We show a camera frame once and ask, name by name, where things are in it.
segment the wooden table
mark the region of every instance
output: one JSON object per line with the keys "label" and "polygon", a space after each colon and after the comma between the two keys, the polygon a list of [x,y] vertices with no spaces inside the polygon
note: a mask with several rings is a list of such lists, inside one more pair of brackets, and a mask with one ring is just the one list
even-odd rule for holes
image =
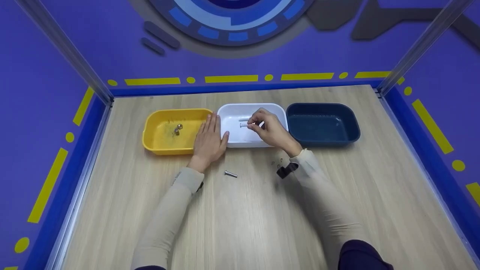
{"label": "wooden table", "polygon": [[[82,202],[64,269],[128,269],[153,210],[187,156],[154,156],[141,137],[161,109],[226,103],[338,102],[358,119],[351,147],[313,149],[326,175],[359,214],[373,245],[396,269],[475,269],[404,141],[370,86],[115,99]],[[279,184],[288,164],[272,148],[228,149],[205,177],[186,213],[170,269],[326,269],[315,231],[294,190]],[[224,176],[223,171],[239,175]]]}

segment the blue circular design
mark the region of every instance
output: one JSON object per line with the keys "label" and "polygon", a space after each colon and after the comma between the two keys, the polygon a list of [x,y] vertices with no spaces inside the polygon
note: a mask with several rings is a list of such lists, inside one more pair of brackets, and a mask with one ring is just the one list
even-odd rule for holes
{"label": "blue circular design", "polygon": [[[185,34],[220,46],[264,41],[297,21],[314,0],[150,0]],[[238,2],[227,8],[221,2]]]}

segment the purple wall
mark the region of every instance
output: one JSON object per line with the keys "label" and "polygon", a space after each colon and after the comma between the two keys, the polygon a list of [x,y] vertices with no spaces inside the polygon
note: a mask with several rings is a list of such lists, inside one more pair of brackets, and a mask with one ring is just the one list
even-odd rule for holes
{"label": "purple wall", "polygon": [[[83,127],[72,120],[87,85],[15,1],[0,2],[0,24],[0,269],[23,269],[59,182],[40,221],[27,219],[59,149],[76,144],[66,134]],[[28,247],[15,249],[23,237]]]}
{"label": "purple wall", "polygon": [[[465,15],[480,25],[480,2],[474,2]],[[430,136],[445,165],[457,181],[469,202],[480,216],[480,207],[466,188],[467,184],[480,182],[480,122],[478,103],[480,90],[480,51],[452,30],[447,30],[405,75],[405,82],[398,87],[407,104],[419,99],[454,151],[444,154],[430,132]],[[411,87],[410,95],[404,94]],[[417,120],[418,114],[410,107]],[[461,160],[463,171],[453,168],[452,162]]]}
{"label": "purple wall", "polygon": [[[109,86],[113,94],[119,88],[131,88],[134,94],[138,86],[127,86],[123,81],[130,78],[178,77],[181,84],[176,86],[181,87],[213,85],[205,83],[204,76],[242,74],[259,75],[259,81],[253,84],[262,85],[280,83],[281,75],[289,73],[335,73],[332,79],[322,82],[364,81],[354,78],[356,72],[391,70],[428,25],[428,22],[404,22],[374,40],[352,40],[350,35],[367,2],[364,0],[355,18],[335,31],[317,31],[310,25],[281,45],[272,39],[264,41],[272,49],[258,55],[231,50],[221,57],[209,57],[186,46],[170,49],[149,36],[142,29],[144,16],[125,0],[69,1],[61,5],[55,0],[42,2],[102,80],[106,84],[109,79],[118,83]],[[380,0],[379,4],[385,8],[441,8],[446,2]],[[142,37],[161,45],[165,56],[143,47]],[[343,72],[348,72],[348,76],[339,78]],[[273,75],[271,81],[264,80],[267,74]],[[190,76],[195,78],[194,84],[187,83]]]}

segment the small screw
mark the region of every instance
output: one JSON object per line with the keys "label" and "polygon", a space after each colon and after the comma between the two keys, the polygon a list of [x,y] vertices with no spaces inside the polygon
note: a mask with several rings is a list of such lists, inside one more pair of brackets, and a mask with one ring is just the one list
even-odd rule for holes
{"label": "small screw", "polygon": [[235,178],[238,177],[236,174],[231,173],[231,172],[228,172],[228,171],[225,171],[225,175],[228,175],[228,176],[231,176],[231,177],[235,177]]}

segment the yellow plastic tray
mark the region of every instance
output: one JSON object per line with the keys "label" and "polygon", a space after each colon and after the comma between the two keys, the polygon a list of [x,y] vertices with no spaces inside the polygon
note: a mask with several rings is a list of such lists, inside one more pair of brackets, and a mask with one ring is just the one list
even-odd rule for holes
{"label": "yellow plastic tray", "polygon": [[[208,109],[158,110],[147,117],[142,143],[147,150],[157,155],[193,154],[193,143]],[[180,135],[175,128],[182,124]]]}

